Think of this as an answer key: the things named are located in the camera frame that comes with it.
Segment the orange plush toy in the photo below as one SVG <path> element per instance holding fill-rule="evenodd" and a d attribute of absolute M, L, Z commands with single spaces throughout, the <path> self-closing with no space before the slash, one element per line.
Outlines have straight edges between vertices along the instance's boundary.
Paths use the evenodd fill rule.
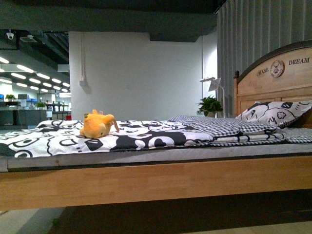
<path fill-rule="evenodd" d="M 109 134 L 111 126 L 114 123 L 116 131 L 119 132 L 118 125 L 113 115 L 103 115 L 103 112 L 96 110 L 92 111 L 92 114 L 84 114 L 83 119 L 84 126 L 80 129 L 80 135 L 87 138 L 99 138 Z"/>

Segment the security camera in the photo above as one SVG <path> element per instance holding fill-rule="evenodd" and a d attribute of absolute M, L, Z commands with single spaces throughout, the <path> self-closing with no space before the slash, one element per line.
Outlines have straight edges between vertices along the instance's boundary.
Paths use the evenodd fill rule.
<path fill-rule="evenodd" d="M 7 34 L 8 38 L 9 38 L 10 40 L 13 39 L 13 37 L 14 37 L 14 34 L 13 34 L 13 33 L 9 32 L 9 33 L 6 33 L 6 34 Z"/>

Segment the wooden bed frame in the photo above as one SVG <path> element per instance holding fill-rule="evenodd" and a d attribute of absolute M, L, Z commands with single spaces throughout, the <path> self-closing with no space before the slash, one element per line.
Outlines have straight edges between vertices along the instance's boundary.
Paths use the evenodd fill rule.
<path fill-rule="evenodd" d="M 279 77 L 272 77 L 270 73 L 275 61 L 285 64 Z M 236 77 L 234 83 L 236 113 L 241 113 L 256 100 L 312 99 L 312 42 L 295 43 L 269 53 Z M 300 124 L 312 126 L 311 111 Z M 312 154 L 7 172 L 0 173 L 0 210 L 299 189 L 312 189 Z"/>

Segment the potted plant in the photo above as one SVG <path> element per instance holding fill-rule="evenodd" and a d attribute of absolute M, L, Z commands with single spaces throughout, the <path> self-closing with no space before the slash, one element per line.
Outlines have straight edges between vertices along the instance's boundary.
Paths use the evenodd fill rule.
<path fill-rule="evenodd" d="M 199 113 L 204 113 L 208 117 L 215 117 L 216 112 L 223 111 L 221 102 L 211 96 L 201 99 L 198 105 L 200 105 Z"/>
<path fill-rule="evenodd" d="M 42 110 L 45 107 L 45 104 L 43 102 L 37 102 L 36 106 L 38 107 L 39 110 Z"/>
<path fill-rule="evenodd" d="M 13 99 L 16 99 L 16 97 L 13 94 L 7 94 L 5 96 L 5 99 L 8 99 L 9 101 L 13 101 Z"/>

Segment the green plant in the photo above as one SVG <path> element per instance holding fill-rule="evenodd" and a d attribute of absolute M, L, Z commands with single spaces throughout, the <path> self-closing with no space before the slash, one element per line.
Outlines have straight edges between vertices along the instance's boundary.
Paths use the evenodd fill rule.
<path fill-rule="evenodd" d="M 203 112 L 205 116 L 207 116 L 209 112 L 216 113 L 219 111 L 223 111 L 221 102 L 211 96 L 201 99 L 201 102 L 198 105 L 201 106 L 199 108 L 199 112 Z"/>
<path fill-rule="evenodd" d="M 16 99 L 16 97 L 13 94 L 7 94 L 5 99 Z"/>
<path fill-rule="evenodd" d="M 45 104 L 43 102 L 37 102 L 36 104 L 37 107 L 45 107 Z"/>

